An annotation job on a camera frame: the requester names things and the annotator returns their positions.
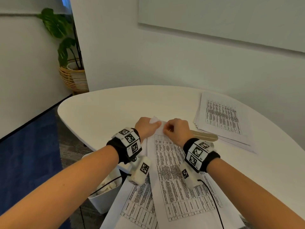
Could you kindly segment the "person's right hand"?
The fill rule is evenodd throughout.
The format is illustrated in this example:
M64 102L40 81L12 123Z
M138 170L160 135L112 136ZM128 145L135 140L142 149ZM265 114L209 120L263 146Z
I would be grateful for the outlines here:
M189 139L194 137L189 129L189 123L186 120L182 120L179 118L177 119L177 122L175 124L174 132L175 134L173 136L168 136L168 138L181 148L184 147L185 143Z

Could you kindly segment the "person's left hand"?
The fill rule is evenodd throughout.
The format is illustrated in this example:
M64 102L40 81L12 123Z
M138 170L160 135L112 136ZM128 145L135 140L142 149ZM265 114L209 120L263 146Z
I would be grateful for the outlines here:
M134 129L137 130L141 143L143 143L146 138L155 134L155 132L151 130L150 120L151 118L141 117L135 124Z

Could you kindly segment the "printed table paper sheet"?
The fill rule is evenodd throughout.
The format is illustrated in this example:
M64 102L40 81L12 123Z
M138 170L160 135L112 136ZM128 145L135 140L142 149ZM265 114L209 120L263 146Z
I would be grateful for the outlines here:
M100 229L159 229L149 175L139 186L124 181Z
M159 229L241 229L239 212L206 173L203 183L189 189L179 165L185 153L163 134L165 122L147 139L151 191Z

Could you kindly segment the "person's left forearm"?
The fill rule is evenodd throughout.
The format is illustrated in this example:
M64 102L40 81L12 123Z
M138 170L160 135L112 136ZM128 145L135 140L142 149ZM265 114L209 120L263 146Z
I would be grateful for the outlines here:
M58 229L119 164L105 146L65 168L0 216L0 229Z

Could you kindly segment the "person's right forearm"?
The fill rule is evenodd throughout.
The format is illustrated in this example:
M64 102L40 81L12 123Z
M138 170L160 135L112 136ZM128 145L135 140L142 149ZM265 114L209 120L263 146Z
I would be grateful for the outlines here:
M305 229L305 220L279 199L220 158L207 172L255 229Z

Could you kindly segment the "black left wristband with markers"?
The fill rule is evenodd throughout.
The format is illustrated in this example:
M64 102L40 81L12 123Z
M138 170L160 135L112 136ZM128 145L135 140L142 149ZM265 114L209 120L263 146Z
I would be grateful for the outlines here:
M128 164L142 151L141 139L135 128L126 127L112 136L106 144L112 146L118 153L119 163Z

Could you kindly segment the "black wristband with markers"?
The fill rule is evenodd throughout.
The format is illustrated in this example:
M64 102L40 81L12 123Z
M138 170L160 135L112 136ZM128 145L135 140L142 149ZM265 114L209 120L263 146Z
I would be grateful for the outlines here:
M191 138L183 146L185 162L197 173L207 173L208 165L220 155L214 148L214 144L198 138Z
M126 127L112 136L106 144L112 146L118 153L119 163L128 164L142 151L141 139L135 128Z

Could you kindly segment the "black right wristband with markers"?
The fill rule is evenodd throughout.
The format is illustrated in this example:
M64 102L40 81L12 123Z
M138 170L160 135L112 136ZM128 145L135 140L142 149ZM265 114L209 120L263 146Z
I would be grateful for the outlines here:
M208 165L220 155L214 148L214 144L198 138L191 138L183 146L185 162L197 173L207 173Z

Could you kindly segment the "stack of printed papers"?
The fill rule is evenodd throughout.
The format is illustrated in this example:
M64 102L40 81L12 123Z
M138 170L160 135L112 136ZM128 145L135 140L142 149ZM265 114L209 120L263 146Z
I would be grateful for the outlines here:
M201 132L215 134L226 143L257 154L252 139L249 111L241 102L231 97L202 92L193 123Z

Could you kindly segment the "crumpled white paper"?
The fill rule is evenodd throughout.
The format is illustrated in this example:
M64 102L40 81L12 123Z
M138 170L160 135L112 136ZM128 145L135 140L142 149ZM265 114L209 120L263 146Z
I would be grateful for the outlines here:
M106 193L114 188L117 187L116 181L112 181L113 178L111 175L108 175L97 187L96 195L100 195Z

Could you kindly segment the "white waste bin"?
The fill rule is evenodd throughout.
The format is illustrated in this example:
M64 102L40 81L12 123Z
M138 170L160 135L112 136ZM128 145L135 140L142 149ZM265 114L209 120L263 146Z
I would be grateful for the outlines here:
M111 177L115 179L116 177L121 176L120 170L116 167L110 172ZM89 201L93 204L93 206L97 209L97 211L101 214L108 212L119 193L122 186L122 177L115 180L117 187L100 195L96 195L96 193L90 195L88 197Z

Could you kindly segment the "wicker plant basket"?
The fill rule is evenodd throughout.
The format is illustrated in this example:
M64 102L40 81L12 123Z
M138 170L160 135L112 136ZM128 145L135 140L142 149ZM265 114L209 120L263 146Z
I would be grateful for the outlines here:
M87 77L84 69L78 69L75 60L68 60L66 67L59 68L63 82L73 93L89 92Z

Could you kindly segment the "green leafy plant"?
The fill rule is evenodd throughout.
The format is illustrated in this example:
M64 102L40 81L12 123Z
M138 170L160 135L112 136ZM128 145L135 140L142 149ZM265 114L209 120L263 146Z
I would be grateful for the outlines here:
M58 61L60 67L67 68L70 51L78 70L84 70L81 49L78 41L76 26L72 14L55 14L51 8L44 8L36 15L49 32L49 34L61 39L58 47Z

